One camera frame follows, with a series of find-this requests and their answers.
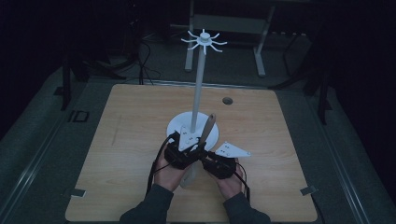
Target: dark background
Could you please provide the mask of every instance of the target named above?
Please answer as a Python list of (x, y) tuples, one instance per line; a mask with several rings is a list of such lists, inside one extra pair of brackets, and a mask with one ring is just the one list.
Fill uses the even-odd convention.
[[(170, 22), (187, 22), (186, 2), (0, 0), (0, 137), (61, 66), (64, 55), (73, 56), (77, 79), (87, 80), (81, 53), (108, 62), (110, 50), (121, 49), (125, 36), (138, 39), (146, 23), (166, 38)], [(279, 7), (271, 29), (306, 31), (310, 17), (294, 20), (293, 13), (304, 15), (297, 8)], [(396, 202), (396, 6), (390, 0), (361, 0), (320, 8), (325, 8), (326, 20), (308, 37), (319, 48), (317, 58), (330, 65), (331, 86)], [(137, 50), (132, 46), (127, 53)]]

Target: table top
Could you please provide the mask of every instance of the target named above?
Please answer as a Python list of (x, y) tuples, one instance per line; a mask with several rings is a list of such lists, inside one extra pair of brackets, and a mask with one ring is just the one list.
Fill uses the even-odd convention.
[[(166, 138), (169, 121), (192, 111), (194, 87), (115, 85), (76, 184), (84, 197), (72, 197), (69, 221), (117, 221), (143, 201), (152, 161)], [(222, 102), (233, 99), (231, 105)], [(252, 207), (273, 221), (314, 221), (316, 209), (273, 91), (202, 88), (201, 113), (217, 115), (219, 140), (251, 152), (239, 159), (247, 171)], [(169, 222), (227, 221), (216, 183), (196, 165), (197, 176), (177, 188)]]

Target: round white base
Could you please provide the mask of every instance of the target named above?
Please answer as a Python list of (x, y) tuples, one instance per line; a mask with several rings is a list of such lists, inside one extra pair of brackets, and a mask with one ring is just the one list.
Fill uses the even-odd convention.
[[(195, 125), (195, 133), (194, 133), (196, 137), (201, 137), (207, 118), (209, 118), (208, 115), (198, 112), (197, 123)], [(192, 111), (184, 112), (175, 116), (168, 124), (168, 127), (166, 129), (166, 136), (169, 136), (169, 134), (174, 133), (175, 131), (180, 133), (180, 129), (182, 126), (186, 127), (187, 130), (190, 132), (191, 120), (192, 120)], [(206, 139), (205, 150), (208, 151), (212, 149), (212, 147), (215, 146), (218, 140), (219, 140), (219, 128), (218, 125), (215, 123), (212, 132), (210, 132), (209, 136)]]

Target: black hole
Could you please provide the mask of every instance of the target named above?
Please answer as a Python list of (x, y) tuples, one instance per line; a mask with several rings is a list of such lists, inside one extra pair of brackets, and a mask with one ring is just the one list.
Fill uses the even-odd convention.
[(224, 97), (222, 101), (225, 105), (231, 105), (233, 103), (233, 99), (230, 97)]

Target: hand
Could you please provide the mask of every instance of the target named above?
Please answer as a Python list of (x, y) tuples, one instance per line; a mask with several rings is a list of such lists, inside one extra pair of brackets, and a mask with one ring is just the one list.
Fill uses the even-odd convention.
[[(163, 155), (165, 150), (166, 147), (163, 149), (163, 153), (161, 153), (160, 158), (157, 161), (156, 170), (161, 169), (169, 164)], [(183, 175), (186, 174), (189, 168), (190, 166), (184, 170), (179, 170), (172, 167), (172, 165), (168, 165), (154, 174), (154, 183), (173, 192), (175, 189), (177, 189), (177, 186), (180, 184)]]
[[(239, 174), (241, 177), (243, 177), (239, 165), (236, 165), (236, 173)], [(212, 174), (210, 174), (210, 176), (212, 176), (212, 178), (218, 184), (220, 193), (225, 198), (225, 200), (231, 199), (233, 196), (235, 196), (236, 194), (242, 191), (242, 182), (238, 177), (236, 177), (236, 175), (232, 175), (231, 177), (226, 179), (218, 179)]]

